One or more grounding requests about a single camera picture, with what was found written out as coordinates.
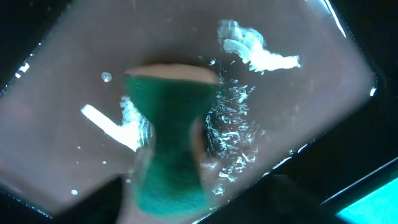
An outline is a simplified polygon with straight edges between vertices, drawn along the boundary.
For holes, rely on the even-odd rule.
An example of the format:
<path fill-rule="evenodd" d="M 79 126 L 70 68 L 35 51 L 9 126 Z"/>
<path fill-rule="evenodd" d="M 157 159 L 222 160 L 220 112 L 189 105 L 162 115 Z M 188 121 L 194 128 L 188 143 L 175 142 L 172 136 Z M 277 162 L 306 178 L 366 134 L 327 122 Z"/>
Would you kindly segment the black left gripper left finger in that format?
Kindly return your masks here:
<path fill-rule="evenodd" d="M 119 175 L 53 218 L 56 224 L 115 224 L 123 199 Z"/>

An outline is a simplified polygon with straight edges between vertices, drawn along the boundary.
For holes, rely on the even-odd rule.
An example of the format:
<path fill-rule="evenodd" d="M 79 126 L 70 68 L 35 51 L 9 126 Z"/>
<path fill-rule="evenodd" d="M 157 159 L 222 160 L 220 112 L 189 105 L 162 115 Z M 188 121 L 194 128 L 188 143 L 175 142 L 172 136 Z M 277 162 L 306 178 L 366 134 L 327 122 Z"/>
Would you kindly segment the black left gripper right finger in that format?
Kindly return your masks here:
<path fill-rule="evenodd" d="M 321 208 L 286 175 L 267 175 L 199 224 L 339 224 L 342 219 Z"/>

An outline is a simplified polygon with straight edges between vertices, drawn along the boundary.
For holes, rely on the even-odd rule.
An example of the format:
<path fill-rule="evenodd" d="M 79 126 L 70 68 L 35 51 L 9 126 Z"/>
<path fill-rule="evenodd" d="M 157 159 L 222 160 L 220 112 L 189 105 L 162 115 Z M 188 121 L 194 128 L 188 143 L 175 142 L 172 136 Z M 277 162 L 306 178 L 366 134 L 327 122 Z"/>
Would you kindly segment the pink and green sponge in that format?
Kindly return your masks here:
<path fill-rule="evenodd" d="M 125 72 L 126 93 L 152 129 L 138 150 L 132 199 L 154 217 L 179 217 L 208 206 L 201 179 L 205 120 L 216 100 L 217 74 L 186 64 L 153 64 Z"/>

